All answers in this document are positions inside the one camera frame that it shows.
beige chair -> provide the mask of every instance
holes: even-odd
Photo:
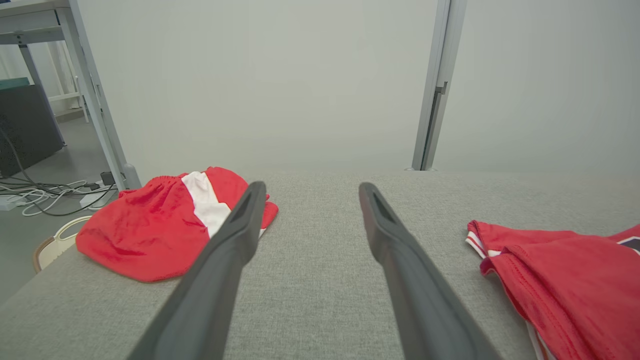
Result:
[[[36,274],[49,266],[58,256],[76,243],[77,233],[66,238],[63,238],[62,234],[73,225],[87,221],[90,218],[91,216],[80,217],[67,222],[54,236],[46,239],[38,246],[33,253],[33,268],[36,270]]]

table leg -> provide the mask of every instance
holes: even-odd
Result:
[[[93,121],[95,131],[98,134],[98,140],[100,141],[104,155],[107,157],[107,163],[109,164],[109,169],[113,174],[116,186],[118,187],[118,190],[122,191],[126,189],[124,179],[122,177],[122,169],[120,169],[120,166],[118,165],[118,161],[116,160],[113,152],[113,146],[111,145],[104,126],[102,110],[100,109],[98,98],[93,89],[91,74],[89,73],[86,59],[83,55],[73,14],[71,13],[70,8],[58,8],[56,11],[62,27],[62,33],[65,37],[65,41],[67,42],[71,62],[77,72],[80,94],[84,95],[84,99],[91,115],[91,120]]]
[[[47,108],[49,109],[49,113],[51,114],[51,120],[56,127],[56,131],[58,132],[58,137],[64,146],[67,146],[65,143],[65,139],[62,137],[62,133],[60,132],[60,127],[58,126],[58,122],[56,121],[56,116],[51,110],[51,104],[49,103],[49,99],[47,98],[47,94],[44,92],[44,87],[42,86],[42,81],[40,80],[40,75],[38,75],[38,69],[36,69],[36,64],[33,62],[33,57],[31,56],[31,51],[29,50],[29,46],[27,44],[20,44],[20,53],[22,53],[22,58],[24,59],[24,63],[27,64],[27,69],[31,74],[31,79],[33,83],[40,89],[40,93],[42,93],[43,99],[47,102]]]

white table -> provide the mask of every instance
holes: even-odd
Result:
[[[116,157],[113,144],[109,140],[98,99],[100,86],[96,81],[97,71],[93,61],[87,60],[87,58],[91,58],[91,51],[86,36],[84,36],[85,40],[81,41],[78,29],[82,28],[82,23],[81,21],[76,22],[74,12],[68,0],[20,0],[14,3],[0,4],[0,44],[18,45],[33,82],[42,86],[29,51],[29,44],[66,41],[71,63],[77,72],[80,93],[85,96],[93,125],[102,150],[107,157],[107,163],[116,186],[118,190],[122,191],[125,189],[124,179],[121,175],[123,172],[122,161]]]

power strip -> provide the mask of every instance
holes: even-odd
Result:
[[[10,211],[15,208],[15,202],[9,201],[15,195],[0,195],[0,211]]]
[[[97,189],[96,191],[107,190],[108,188],[109,188],[108,186],[103,186],[103,187]],[[105,206],[107,204],[107,202],[109,202],[109,199],[116,192],[118,192],[118,190],[117,189],[113,189],[113,190],[109,190],[106,195],[104,195],[104,193],[90,193],[90,194],[87,194],[80,200],[80,206],[83,208],[85,206],[91,205],[92,208],[101,208],[101,207]]]

white cable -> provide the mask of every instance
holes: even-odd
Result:
[[[27,208],[25,208],[24,210],[22,210],[22,215],[24,215],[25,217],[32,217],[35,215],[39,215],[42,214],[41,210],[38,210],[35,213],[27,213],[27,211],[33,207],[35,207],[35,204],[39,204],[41,202],[44,202],[46,200],[49,199],[54,199],[53,202],[51,204],[49,204],[46,208],[44,208],[44,211],[47,211],[49,209],[51,209],[57,202],[58,200],[60,200],[65,194],[67,193],[78,193],[78,194],[87,194],[87,193],[92,193],[93,190],[89,190],[87,192],[82,191],[82,190],[78,190],[77,188],[72,188],[72,185],[76,185],[76,184],[80,184],[78,187],[82,187],[84,185],[86,185],[86,181],[85,180],[78,180],[78,181],[74,181],[73,183],[69,183],[66,185],[66,189],[61,189],[62,185],[56,185],[56,186],[52,186],[50,188],[48,188],[48,190],[59,190],[60,193],[57,194],[51,194],[49,192],[46,192],[43,189],[38,189],[38,188],[25,188],[25,189],[20,189],[20,190],[16,190],[16,189],[11,189],[11,188],[7,188],[6,186],[2,186],[0,185],[0,188],[4,189],[4,190],[8,190],[10,192],[15,192],[17,194],[15,194],[13,197],[10,197],[7,199],[7,201],[10,202],[14,202],[16,206],[27,206]],[[34,200],[29,200],[29,196],[37,196],[37,199]],[[101,208],[92,208],[89,207],[89,210],[93,210],[93,211],[97,211]]]

